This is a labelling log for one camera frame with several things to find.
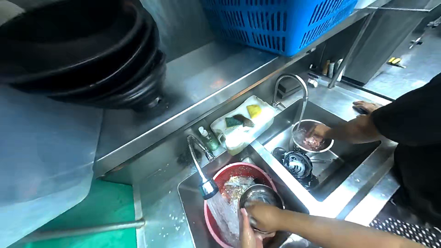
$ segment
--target green floor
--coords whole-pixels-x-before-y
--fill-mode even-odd
[[[61,230],[135,220],[131,186],[94,180],[88,196],[78,205],[42,226],[39,230]],[[66,237],[13,248],[135,248],[135,229],[116,230],[76,237]]]

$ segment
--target yellow sponge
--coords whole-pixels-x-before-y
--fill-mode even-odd
[[[256,104],[248,105],[247,110],[248,110],[248,113],[250,114],[251,119],[253,119],[254,117],[260,115],[260,113],[262,113],[262,109],[260,108],[259,105],[256,105]]]

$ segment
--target person's hand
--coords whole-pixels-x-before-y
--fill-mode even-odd
[[[247,207],[247,212],[257,221],[256,227],[266,232],[275,232],[280,229],[282,210],[266,203],[254,203]]]
[[[242,215],[240,221],[240,245],[241,248],[263,248],[263,239],[273,237],[275,233],[255,233],[250,225],[250,219],[245,208],[240,209]]]
[[[310,131],[309,135],[307,137],[321,137],[323,139],[326,135],[326,132],[331,129],[330,127],[326,126],[325,124],[317,124],[315,125],[312,130]]]
[[[308,150],[314,150],[320,146],[320,143],[325,138],[326,132],[331,129],[330,127],[324,124],[314,125],[305,135],[304,140],[302,142],[297,142]]]
[[[354,109],[362,109],[366,111],[368,114],[372,113],[376,109],[382,107],[379,104],[373,103],[373,102],[367,102],[367,101],[355,101],[352,103]]]

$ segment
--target stacked black bowls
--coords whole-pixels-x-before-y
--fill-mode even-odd
[[[0,26],[0,83],[57,101],[145,110],[165,56],[152,16],[129,0],[61,0]]]

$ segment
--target faucet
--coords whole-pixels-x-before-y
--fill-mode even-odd
[[[283,104],[280,101],[277,101],[277,89],[279,87],[279,83],[282,79],[284,78],[292,78],[295,79],[299,82],[300,86],[302,87],[303,90],[303,104],[306,104],[306,102],[308,101],[308,88],[306,87],[306,83],[305,81],[303,81],[303,79],[301,77],[299,77],[298,75],[294,75],[294,74],[282,74],[280,75],[280,77],[277,79],[276,81],[276,88],[274,89],[274,97],[273,97],[273,102],[271,103],[271,106],[273,108],[277,108],[277,106],[282,106],[284,109],[286,108],[285,106],[283,106]]]
[[[210,162],[213,161],[214,155],[196,137],[194,137],[193,135],[187,136],[187,144],[188,144],[188,148],[190,149],[191,158],[193,159],[194,165],[196,166],[196,169],[199,172],[199,176],[201,177],[201,184],[199,185],[199,190],[201,191],[204,200],[208,200],[219,192],[219,188],[217,187],[213,178],[207,179],[207,177],[202,172],[198,160],[196,159],[196,155],[194,154],[194,149],[193,149],[193,145],[191,144],[191,141],[195,142],[201,148],[201,150],[205,153],[205,156],[207,157],[208,161]]]

